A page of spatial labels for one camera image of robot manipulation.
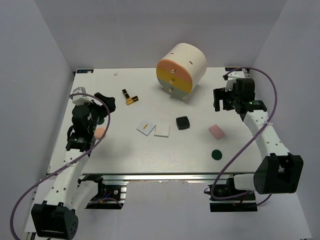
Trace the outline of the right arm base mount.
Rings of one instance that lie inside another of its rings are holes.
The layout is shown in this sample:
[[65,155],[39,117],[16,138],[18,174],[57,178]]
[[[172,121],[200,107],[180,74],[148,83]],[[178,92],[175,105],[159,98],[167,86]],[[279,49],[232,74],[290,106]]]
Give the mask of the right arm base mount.
[[209,209],[211,213],[244,213],[257,212],[256,195],[249,193],[244,195],[245,190],[237,190],[232,174],[223,174],[213,183],[217,174],[205,174],[204,180],[207,187],[203,193],[209,196]]

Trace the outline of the pink rectangular compact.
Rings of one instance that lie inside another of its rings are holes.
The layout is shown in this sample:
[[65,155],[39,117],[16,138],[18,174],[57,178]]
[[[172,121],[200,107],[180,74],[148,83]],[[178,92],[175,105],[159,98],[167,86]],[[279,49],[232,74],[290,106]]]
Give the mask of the pink rectangular compact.
[[219,126],[217,124],[212,125],[208,130],[212,133],[212,135],[217,140],[219,140],[225,136],[225,133],[219,128]]

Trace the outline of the white compact with gold stripe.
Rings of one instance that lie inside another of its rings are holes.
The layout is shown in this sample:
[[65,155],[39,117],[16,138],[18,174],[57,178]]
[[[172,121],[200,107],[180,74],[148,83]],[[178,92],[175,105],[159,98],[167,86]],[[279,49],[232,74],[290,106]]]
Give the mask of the white compact with gold stripe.
[[145,136],[149,136],[155,127],[156,127],[156,124],[148,120],[144,120],[136,127],[136,130]]

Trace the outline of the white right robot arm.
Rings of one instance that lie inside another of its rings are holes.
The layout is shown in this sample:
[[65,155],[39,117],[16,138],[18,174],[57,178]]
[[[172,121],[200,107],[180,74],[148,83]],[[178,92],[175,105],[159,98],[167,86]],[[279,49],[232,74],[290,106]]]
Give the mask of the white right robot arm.
[[255,82],[251,78],[238,78],[226,87],[213,91],[214,109],[235,112],[248,127],[261,155],[255,173],[236,174],[225,188],[226,195],[236,200],[245,191],[259,194],[292,194],[297,191],[303,169],[303,159],[293,155],[282,143],[268,121],[263,101],[255,99]]

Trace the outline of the black square compact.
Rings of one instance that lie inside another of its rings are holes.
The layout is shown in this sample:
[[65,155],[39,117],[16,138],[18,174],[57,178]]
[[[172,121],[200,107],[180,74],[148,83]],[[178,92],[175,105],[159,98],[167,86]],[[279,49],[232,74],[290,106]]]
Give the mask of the black square compact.
[[180,116],[176,118],[176,125],[179,130],[185,130],[190,127],[190,121],[187,116]]

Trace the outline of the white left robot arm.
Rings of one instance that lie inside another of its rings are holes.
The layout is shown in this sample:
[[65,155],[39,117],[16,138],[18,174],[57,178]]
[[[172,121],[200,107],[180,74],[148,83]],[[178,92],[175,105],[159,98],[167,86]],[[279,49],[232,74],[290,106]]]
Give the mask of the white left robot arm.
[[94,146],[100,142],[95,137],[97,126],[116,110],[116,100],[99,92],[89,95],[79,91],[71,99],[74,108],[63,166],[54,173],[55,182],[43,202],[31,209],[37,235],[47,239],[72,240],[79,226],[77,211],[84,209],[90,199],[99,200],[106,193],[106,187],[98,180],[80,183],[79,178]]

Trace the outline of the orange top drawer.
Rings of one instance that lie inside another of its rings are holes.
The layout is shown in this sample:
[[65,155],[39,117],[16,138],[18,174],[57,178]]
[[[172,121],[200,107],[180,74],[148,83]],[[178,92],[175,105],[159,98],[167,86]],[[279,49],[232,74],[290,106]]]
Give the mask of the orange top drawer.
[[176,63],[175,61],[169,59],[162,59],[158,62],[156,66],[156,75],[160,77],[161,72],[171,74],[172,70],[174,70],[173,74],[178,78],[186,82],[192,82],[192,77],[190,73],[186,70],[186,68]]

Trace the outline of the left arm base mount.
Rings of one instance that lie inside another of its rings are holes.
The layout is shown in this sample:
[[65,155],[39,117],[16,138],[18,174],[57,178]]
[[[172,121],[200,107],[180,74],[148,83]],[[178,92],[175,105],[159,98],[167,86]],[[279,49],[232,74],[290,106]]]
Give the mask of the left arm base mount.
[[127,182],[123,180],[106,180],[102,175],[90,174],[79,178],[77,189],[84,184],[93,182],[96,184],[95,196],[93,196],[85,209],[93,210],[121,210],[127,192]]

